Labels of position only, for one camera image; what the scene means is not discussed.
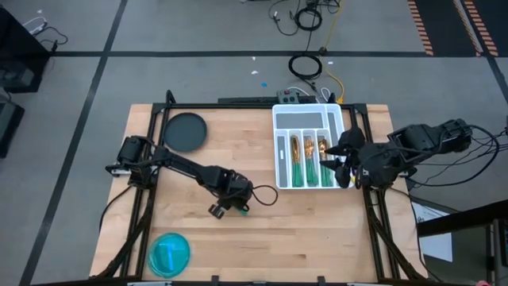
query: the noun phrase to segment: black round plate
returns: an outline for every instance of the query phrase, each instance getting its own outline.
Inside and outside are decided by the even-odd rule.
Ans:
[[[179,152],[191,152],[201,147],[206,139],[206,123],[193,113],[181,113],[171,118],[164,130],[164,142]]]

